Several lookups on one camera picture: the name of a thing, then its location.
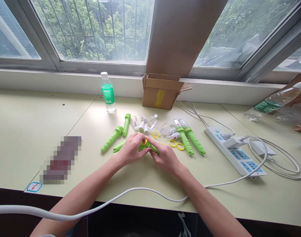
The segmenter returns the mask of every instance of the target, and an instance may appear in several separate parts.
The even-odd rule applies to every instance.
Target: hand
[[[122,162],[123,166],[141,159],[143,155],[151,150],[150,148],[146,148],[142,151],[138,151],[141,142],[145,142],[145,139],[145,135],[141,133],[134,133],[130,135],[120,151],[113,157],[118,158]]]
[[[152,150],[149,153],[154,158],[156,164],[158,164],[161,168],[175,175],[177,170],[180,167],[183,167],[183,164],[181,164],[178,160],[170,146],[156,142],[148,136],[146,136],[146,139],[159,151],[159,156]]]

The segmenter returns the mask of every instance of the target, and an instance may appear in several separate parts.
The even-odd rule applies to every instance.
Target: green plastic part
[[[122,143],[120,143],[119,145],[117,145],[116,147],[114,147],[113,151],[114,152],[118,152],[122,148],[122,146],[124,145],[125,142],[126,141],[123,141]]]
[[[201,145],[201,143],[199,142],[199,140],[195,137],[192,129],[189,126],[183,126],[183,128],[184,128],[186,135],[190,138],[191,142],[196,147],[196,149],[199,151],[199,153],[201,155],[204,155],[206,153],[206,151],[204,150],[204,148]]]
[[[159,151],[147,140],[146,144],[141,144],[139,148],[143,147],[143,149],[150,147],[152,151],[156,152],[159,155]]]
[[[115,140],[115,138],[119,135],[122,134],[123,132],[123,127],[122,126],[118,126],[114,132],[113,132],[113,135],[106,141],[106,143],[102,146],[101,150],[102,152],[105,152],[108,147],[113,143],[113,141]]]
[[[176,129],[177,129],[177,132],[180,133],[181,140],[182,140],[183,145],[184,145],[185,149],[187,150],[188,154],[193,155],[194,154],[193,149],[191,147],[189,140],[187,139],[187,136],[186,136],[186,133],[185,133],[183,127],[176,126]]]
[[[130,124],[131,114],[125,115],[125,124],[124,124],[124,131],[123,131],[123,137],[126,137],[127,131],[128,131],[128,125]]]

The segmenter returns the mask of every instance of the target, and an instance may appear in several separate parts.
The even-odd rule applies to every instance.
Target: cardboard box
[[[180,76],[145,74],[143,77],[143,106],[171,110],[182,91],[192,89],[189,83],[179,81]]]

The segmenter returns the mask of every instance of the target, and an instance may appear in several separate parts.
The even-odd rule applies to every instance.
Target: yellow plastic ring
[[[184,150],[184,145],[182,144],[182,143],[177,143],[177,148],[179,149],[179,150]]]
[[[153,137],[154,137],[154,138],[158,138],[158,137],[159,137],[159,132],[158,132],[158,131],[153,131]]]
[[[171,146],[171,147],[176,147],[177,146],[177,143],[176,143],[176,141],[175,140],[169,140],[169,145]]]
[[[143,141],[141,142],[142,145],[146,145],[147,143],[147,139],[145,138],[145,143],[143,143]]]

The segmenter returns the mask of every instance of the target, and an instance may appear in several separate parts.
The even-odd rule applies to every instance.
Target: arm
[[[116,155],[75,186],[50,211],[64,215],[75,215],[88,210],[117,171],[129,163],[139,160],[150,151],[150,148],[141,152],[138,151],[138,147],[144,139],[143,134],[132,134]],[[66,236],[79,220],[68,222],[42,219],[32,232],[31,237],[39,237],[45,234],[53,234],[57,237]]]
[[[181,164],[171,147],[146,137],[160,156],[150,151],[155,162],[172,173],[182,184],[202,220],[213,236],[251,236],[235,217]]]

